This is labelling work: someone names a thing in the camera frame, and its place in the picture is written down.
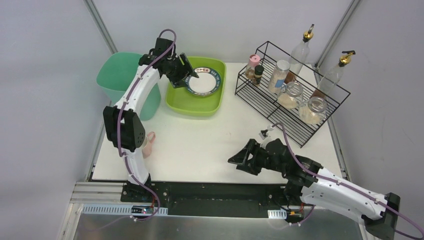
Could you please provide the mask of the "white plate teal rim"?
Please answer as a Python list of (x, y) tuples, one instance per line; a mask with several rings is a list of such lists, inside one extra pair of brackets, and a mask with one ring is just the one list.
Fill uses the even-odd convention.
[(215, 93), (222, 85), (222, 76), (213, 68), (197, 67), (194, 69), (198, 77), (188, 76), (185, 79), (189, 93), (206, 97)]

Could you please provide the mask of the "large glass jar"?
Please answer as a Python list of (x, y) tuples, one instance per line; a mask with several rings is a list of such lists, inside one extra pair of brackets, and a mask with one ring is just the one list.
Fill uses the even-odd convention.
[(319, 125), (326, 119), (327, 102), (324, 98), (313, 96), (303, 102), (298, 109), (301, 121), (309, 125)]

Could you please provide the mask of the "glass jar beige contents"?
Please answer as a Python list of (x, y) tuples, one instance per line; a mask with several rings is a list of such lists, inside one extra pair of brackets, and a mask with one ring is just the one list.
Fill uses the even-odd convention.
[(291, 81), (281, 88), (277, 102), (286, 109), (295, 109), (304, 101), (303, 86), (297, 81)]

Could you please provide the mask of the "pink lid spice jar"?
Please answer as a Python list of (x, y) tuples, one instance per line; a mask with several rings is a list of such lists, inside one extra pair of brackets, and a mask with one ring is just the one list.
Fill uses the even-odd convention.
[(259, 65), (261, 57), (257, 54), (252, 54), (249, 56), (248, 63), (245, 67), (244, 74), (249, 79), (254, 78), (255, 67)]

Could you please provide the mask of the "small black cap spice bottle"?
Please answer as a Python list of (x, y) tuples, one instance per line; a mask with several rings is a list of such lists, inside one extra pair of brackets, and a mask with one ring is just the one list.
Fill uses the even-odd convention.
[(261, 84), (262, 76), (264, 72), (264, 67), (262, 65), (257, 65), (254, 68), (252, 83), (255, 86), (259, 86)]

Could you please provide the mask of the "pink white mug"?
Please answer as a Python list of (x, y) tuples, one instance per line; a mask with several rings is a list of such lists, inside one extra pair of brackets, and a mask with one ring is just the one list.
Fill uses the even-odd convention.
[(153, 151), (153, 143), (156, 139), (156, 133), (154, 131), (149, 132), (142, 144), (142, 156), (144, 159), (148, 158)]

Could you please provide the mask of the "white grain shaker jar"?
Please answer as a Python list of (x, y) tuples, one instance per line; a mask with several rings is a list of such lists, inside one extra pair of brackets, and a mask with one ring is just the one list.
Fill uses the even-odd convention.
[(276, 62), (267, 86), (270, 93), (278, 94), (281, 91), (290, 71), (290, 66), (290, 63), (286, 60), (279, 60)]

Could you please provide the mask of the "oil bottle gold spout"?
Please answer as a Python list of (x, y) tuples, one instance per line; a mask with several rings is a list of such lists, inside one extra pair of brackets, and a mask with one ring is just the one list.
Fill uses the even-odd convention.
[(312, 97), (325, 98), (329, 97), (334, 87), (339, 83), (343, 74), (344, 67), (351, 62), (351, 58), (356, 54), (355, 50), (342, 51), (342, 56), (339, 58), (338, 63), (330, 68), (327, 73), (322, 77), (317, 85), (316, 90), (311, 95)]

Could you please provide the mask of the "tall oil bottle gold pump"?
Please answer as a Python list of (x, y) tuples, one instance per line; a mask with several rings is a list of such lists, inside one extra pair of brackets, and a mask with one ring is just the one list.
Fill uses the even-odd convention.
[(310, 28), (308, 29), (308, 31), (305, 31), (303, 33), (301, 42), (292, 50), (289, 61), (288, 61), (290, 64), (289, 72), (287, 73), (287, 76), (284, 80), (285, 84), (294, 82), (296, 80), (296, 77), (299, 75), (303, 67), (303, 63), (305, 62), (305, 60), (307, 59), (309, 55), (310, 53), (309, 42), (314, 36), (314, 33), (313, 33), (314, 26), (315, 25), (312, 24)]

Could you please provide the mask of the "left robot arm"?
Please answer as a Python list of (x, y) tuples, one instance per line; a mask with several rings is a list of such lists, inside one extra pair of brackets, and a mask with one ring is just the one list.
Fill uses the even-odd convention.
[(175, 40), (158, 37), (155, 47), (142, 55), (134, 77), (123, 96), (114, 106), (106, 106), (103, 120), (107, 139), (117, 148), (127, 170), (128, 195), (158, 200), (157, 194), (146, 183), (150, 180), (142, 148), (148, 142), (139, 114), (148, 95), (162, 76), (175, 89), (186, 88), (186, 78), (198, 77), (184, 53), (176, 54)]

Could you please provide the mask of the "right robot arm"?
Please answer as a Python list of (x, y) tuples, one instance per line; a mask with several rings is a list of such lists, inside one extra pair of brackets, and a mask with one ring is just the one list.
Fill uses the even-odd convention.
[(277, 138), (264, 147), (251, 138), (228, 159), (237, 170), (258, 175), (262, 169), (281, 173), (287, 184), (283, 196), (331, 210), (364, 225), (366, 231), (381, 240), (392, 240), (398, 217), (386, 207), (398, 210), (400, 197), (361, 188), (340, 178), (320, 163), (304, 156), (292, 155), (288, 146)]

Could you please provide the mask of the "lime green plastic basin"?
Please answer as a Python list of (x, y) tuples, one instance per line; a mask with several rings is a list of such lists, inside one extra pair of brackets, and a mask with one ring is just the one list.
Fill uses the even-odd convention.
[(213, 69), (220, 75), (220, 84), (215, 92), (208, 96), (196, 96), (186, 88), (173, 88), (170, 83), (166, 86), (165, 102), (176, 113), (192, 117), (210, 117), (221, 107), (226, 84), (226, 64), (216, 58), (189, 56), (192, 67)]

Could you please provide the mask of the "teal plastic bin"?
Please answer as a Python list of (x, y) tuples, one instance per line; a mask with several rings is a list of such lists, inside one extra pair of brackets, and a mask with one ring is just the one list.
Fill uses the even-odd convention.
[[(123, 97), (133, 81), (141, 57), (142, 55), (139, 53), (117, 52), (110, 56), (101, 67), (96, 77), (96, 83), (113, 104)], [(138, 114), (141, 121), (148, 121), (154, 117), (160, 106), (161, 98), (159, 86), (156, 84)]]

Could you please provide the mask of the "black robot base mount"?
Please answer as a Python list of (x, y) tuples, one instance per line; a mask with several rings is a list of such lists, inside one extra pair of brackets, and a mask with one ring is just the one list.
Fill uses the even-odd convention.
[(140, 185), (125, 182), (121, 202), (153, 203), (172, 216), (266, 218), (269, 210), (297, 210), (299, 197), (285, 191), (286, 184), (206, 183), (152, 181)]

